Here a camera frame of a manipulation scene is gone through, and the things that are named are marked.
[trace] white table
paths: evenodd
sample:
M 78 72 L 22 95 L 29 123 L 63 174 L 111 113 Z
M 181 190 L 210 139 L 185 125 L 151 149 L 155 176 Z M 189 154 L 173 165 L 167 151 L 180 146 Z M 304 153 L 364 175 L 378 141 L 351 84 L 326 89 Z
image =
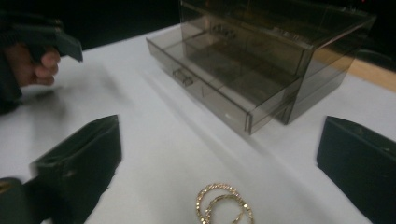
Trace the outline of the white table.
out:
M 327 115 L 396 139 L 396 94 L 346 76 L 292 124 L 242 137 L 161 70 L 148 35 L 62 58 L 54 86 L 23 90 L 0 117 L 0 176 L 27 181 L 30 162 L 118 114 L 123 161 L 87 223 L 199 223 L 196 195 L 213 182 L 237 188 L 259 224 L 370 223 L 317 167 L 318 141 Z

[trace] dark background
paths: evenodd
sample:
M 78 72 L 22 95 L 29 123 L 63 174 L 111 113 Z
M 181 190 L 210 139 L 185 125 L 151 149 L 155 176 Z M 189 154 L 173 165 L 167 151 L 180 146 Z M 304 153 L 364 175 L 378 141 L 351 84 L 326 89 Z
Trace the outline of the dark background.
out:
M 377 16 L 358 57 L 396 71 L 396 1 L 305 0 L 364 10 Z M 0 0 L 0 8 L 60 19 L 91 49 L 179 23 L 178 0 Z

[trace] finger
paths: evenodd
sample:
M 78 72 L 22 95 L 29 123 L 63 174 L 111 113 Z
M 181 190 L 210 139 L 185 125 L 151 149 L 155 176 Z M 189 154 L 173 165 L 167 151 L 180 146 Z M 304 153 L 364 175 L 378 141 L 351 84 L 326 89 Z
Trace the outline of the finger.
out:
M 41 57 L 44 67 L 51 68 L 61 60 L 61 56 L 55 48 L 47 48 L 47 52 Z
M 49 77 L 49 78 L 37 78 L 35 80 L 35 83 L 33 84 L 37 84 L 37 85 L 44 85 L 44 86 L 50 86 L 54 83 L 55 79 L 53 77 Z
M 52 67 L 45 67 L 43 65 L 37 65 L 35 67 L 35 75 L 38 78 L 50 78 L 56 75 L 58 72 L 58 64 L 55 64 Z

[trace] smoked acrylic box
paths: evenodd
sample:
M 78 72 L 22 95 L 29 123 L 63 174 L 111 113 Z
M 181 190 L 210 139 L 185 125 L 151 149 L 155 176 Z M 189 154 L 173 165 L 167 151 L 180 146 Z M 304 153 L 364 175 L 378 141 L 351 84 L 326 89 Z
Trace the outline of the smoked acrylic box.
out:
M 375 17 L 295 0 L 182 0 L 148 38 L 168 75 L 239 133 L 288 124 L 335 90 Z

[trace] person's hand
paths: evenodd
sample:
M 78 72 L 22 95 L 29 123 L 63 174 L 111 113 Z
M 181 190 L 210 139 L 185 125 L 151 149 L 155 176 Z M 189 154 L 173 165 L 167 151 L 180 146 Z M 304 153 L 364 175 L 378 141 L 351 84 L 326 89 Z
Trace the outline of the person's hand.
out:
M 32 62 L 29 49 L 23 44 L 16 44 L 4 49 L 8 64 L 20 87 L 32 84 L 52 85 L 58 72 L 59 52 L 47 48 L 41 57 L 41 63 Z

